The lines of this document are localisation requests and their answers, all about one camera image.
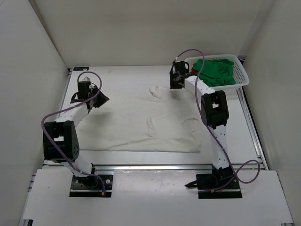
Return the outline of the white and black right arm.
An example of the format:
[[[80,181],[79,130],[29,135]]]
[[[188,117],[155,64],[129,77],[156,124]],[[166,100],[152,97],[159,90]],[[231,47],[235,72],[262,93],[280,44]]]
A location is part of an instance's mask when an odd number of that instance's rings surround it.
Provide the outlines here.
[[[185,61],[173,61],[170,73],[170,89],[185,88],[194,91],[201,120],[211,135],[213,152],[212,172],[197,176],[187,188],[214,190],[224,187],[233,177],[233,169],[227,155],[226,125],[229,118],[228,104],[224,91],[206,85],[196,73],[189,72]]]

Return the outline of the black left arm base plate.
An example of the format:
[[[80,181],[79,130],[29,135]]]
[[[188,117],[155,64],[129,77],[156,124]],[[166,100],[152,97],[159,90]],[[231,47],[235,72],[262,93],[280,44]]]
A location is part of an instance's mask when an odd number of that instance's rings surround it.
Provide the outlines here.
[[[70,185],[70,197],[88,197],[88,198],[111,198],[113,187],[113,171],[98,171],[96,166],[92,164],[91,174],[98,175],[103,183],[105,190],[103,191],[103,184],[98,177],[73,174]]]

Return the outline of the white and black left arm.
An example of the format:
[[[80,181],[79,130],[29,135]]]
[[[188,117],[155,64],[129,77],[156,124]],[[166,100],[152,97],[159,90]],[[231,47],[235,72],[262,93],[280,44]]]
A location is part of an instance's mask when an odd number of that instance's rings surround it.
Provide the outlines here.
[[[99,108],[109,98],[88,80],[79,81],[77,86],[78,92],[73,94],[69,107],[58,112],[61,116],[51,122],[42,120],[44,158],[66,166],[87,188],[105,190],[104,181],[94,173],[93,164],[79,155],[76,127],[92,109]]]

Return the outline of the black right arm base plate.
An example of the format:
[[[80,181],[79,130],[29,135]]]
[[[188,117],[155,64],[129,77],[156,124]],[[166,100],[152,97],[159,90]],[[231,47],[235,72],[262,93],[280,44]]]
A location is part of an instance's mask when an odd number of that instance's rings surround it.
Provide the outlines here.
[[[212,172],[197,174],[196,180],[185,185],[186,188],[197,188],[199,199],[239,199],[242,192],[233,169],[228,166],[219,168],[212,166]]]

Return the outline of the white t shirt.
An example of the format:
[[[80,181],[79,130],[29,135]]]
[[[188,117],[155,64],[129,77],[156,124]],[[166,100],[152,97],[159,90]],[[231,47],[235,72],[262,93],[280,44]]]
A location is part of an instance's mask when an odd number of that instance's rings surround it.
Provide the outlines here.
[[[77,127],[80,148],[90,151],[198,153],[201,126],[194,96],[155,86],[109,92]]]

